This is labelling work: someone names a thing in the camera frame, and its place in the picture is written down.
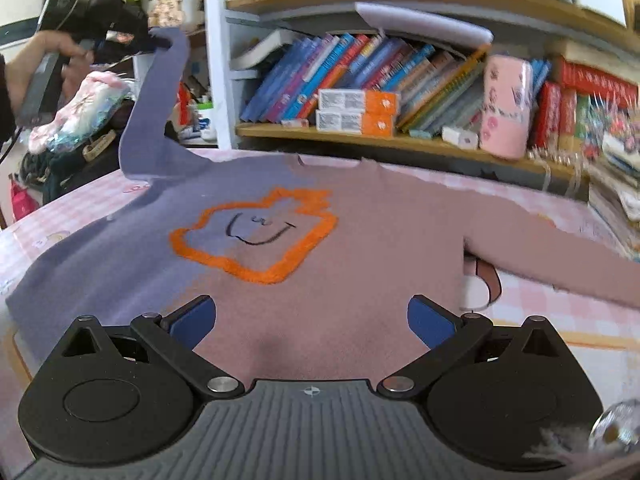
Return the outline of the person's left hand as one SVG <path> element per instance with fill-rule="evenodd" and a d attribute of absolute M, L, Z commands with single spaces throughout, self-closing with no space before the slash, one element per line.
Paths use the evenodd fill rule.
<path fill-rule="evenodd" d="M 37 32 L 29 43 L 6 64 L 6 90 L 14 113 L 17 113 L 32 79 L 32 75 L 48 53 L 59 53 L 70 60 L 62 68 L 62 93 L 65 101 L 73 99 L 85 76 L 91 72 L 93 52 L 83 49 L 66 32 Z"/>

